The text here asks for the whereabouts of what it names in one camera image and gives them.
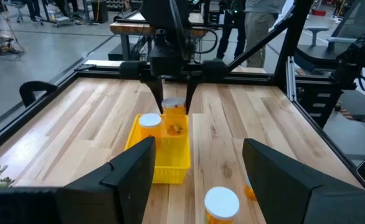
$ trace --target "yellow basket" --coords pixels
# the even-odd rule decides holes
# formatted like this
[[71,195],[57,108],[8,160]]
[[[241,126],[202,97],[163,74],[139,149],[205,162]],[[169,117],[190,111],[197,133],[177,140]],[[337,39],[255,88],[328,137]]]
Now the yellow basket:
[[[125,150],[140,142],[140,125],[138,120],[142,114],[134,119]],[[188,116],[185,115],[186,127],[188,129]],[[165,136],[161,139],[160,146],[156,147],[155,170],[153,184],[181,184],[184,182],[187,170],[191,168],[191,149],[189,146],[189,133],[172,136],[166,134],[166,128],[162,123],[162,132]]]

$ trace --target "white bottle cap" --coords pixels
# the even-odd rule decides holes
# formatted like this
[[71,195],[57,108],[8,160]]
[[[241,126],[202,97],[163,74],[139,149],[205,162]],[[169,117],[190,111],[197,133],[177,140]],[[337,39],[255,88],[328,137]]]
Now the white bottle cap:
[[166,98],[162,101],[162,106],[164,108],[175,108],[176,106],[179,105],[184,105],[185,104],[185,99],[182,97],[177,97],[177,98]]
[[143,128],[154,128],[162,122],[162,118],[160,117],[160,115],[155,113],[143,114],[138,122]]
[[206,193],[205,208],[218,220],[231,220],[239,212],[239,199],[228,188],[213,187]]

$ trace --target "wooden table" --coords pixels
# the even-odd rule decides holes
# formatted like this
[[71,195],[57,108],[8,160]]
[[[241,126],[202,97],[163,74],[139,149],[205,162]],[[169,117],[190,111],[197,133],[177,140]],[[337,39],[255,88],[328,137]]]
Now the wooden table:
[[[164,85],[165,97],[185,92]],[[18,186],[65,185],[121,153],[134,117],[149,112],[158,109],[139,81],[79,78],[0,147],[0,164],[9,165],[3,177]],[[204,196],[214,186],[238,195],[236,223],[265,223],[244,194],[244,138],[361,187],[277,87],[201,84],[189,117],[191,170],[181,185],[152,185],[143,223],[203,223]]]
[[[133,16],[128,19],[134,21],[145,21],[144,17],[141,13],[137,12]],[[190,13],[189,15],[190,22],[198,22],[203,23],[203,18],[201,13]],[[129,35],[153,35],[155,33],[155,28],[150,27],[149,24],[136,24],[136,23],[127,23],[127,22],[114,22],[110,25],[110,30],[114,34],[120,34],[121,40],[121,48],[123,51],[123,60],[129,60],[130,55],[130,41]],[[196,39],[200,39],[206,35],[205,30],[195,29],[191,31],[191,37],[196,41]],[[148,42],[148,53],[151,50],[151,42]]]

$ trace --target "concrete floor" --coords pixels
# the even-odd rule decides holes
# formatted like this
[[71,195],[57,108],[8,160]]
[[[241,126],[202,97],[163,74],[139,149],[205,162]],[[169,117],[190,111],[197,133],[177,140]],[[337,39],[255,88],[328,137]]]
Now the concrete floor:
[[[327,26],[330,30],[318,34],[318,45],[326,45],[326,38],[336,28],[337,24],[329,20],[331,9],[327,9],[325,17],[310,16],[306,26]],[[9,8],[9,15],[16,10]],[[56,28],[52,24],[33,24],[29,18],[17,23],[11,19],[10,25],[20,44],[27,49],[26,54],[18,61],[0,59],[0,127],[12,119],[15,114],[23,110],[19,96],[21,84],[31,80],[56,82],[59,78],[72,72],[72,69],[88,59],[107,60],[107,53],[120,43],[120,38],[113,36],[109,25],[117,12],[109,12],[109,21],[99,26],[63,26]],[[6,34],[10,33],[5,20],[0,17],[0,28]],[[266,47],[265,71],[273,73],[277,64],[278,55],[285,38],[285,33],[273,39]],[[209,33],[202,40],[202,49],[209,49],[214,43],[214,35]],[[230,44],[224,58],[225,63],[233,60],[237,40],[237,31],[230,35]],[[304,31],[300,38],[300,44],[310,44],[311,33]],[[216,57],[216,50],[204,54],[201,60],[209,60]],[[325,132],[347,154],[350,154],[354,163],[358,163],[365,155],[365,123],[350,121],[342,117],[340,113],[333,112],[324,128]]]

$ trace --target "black pants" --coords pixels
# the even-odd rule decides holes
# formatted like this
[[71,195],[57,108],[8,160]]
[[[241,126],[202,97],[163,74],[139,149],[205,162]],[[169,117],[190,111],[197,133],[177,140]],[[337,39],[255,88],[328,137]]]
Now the black pants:
[[39,0],[24,0],[23,2],[27,4],[31,19],[35,18],[35,16],[41,17]]
[[[68,0],[68,2],[72,3],[73,12],[77,12],[78,11],[77,0]],[[59,10],[62,12],[62,14],[64,16],[68,16],[68,14],[66,13],[65,1],[55,0],[55,3],[58,6]]]
[[[240,17],[237,21],[238,26],[238,42],[237,42],[237,48],[235,49],[234,58],[238,57],[245,49],[245,41],[246,41],[246,35],[245,35],[245,16]],[[232,16],[228,12],[225,12],[224,14],[224,24],[225,25],[231,25],[232,24]],[[222,59],[224,58],[224,53],[227,50],[228,47],[228,39],[230,38],[232,28],[225,27],[222,30],[222,36],[220,39],[219,48],[217,49],[217,58]]]

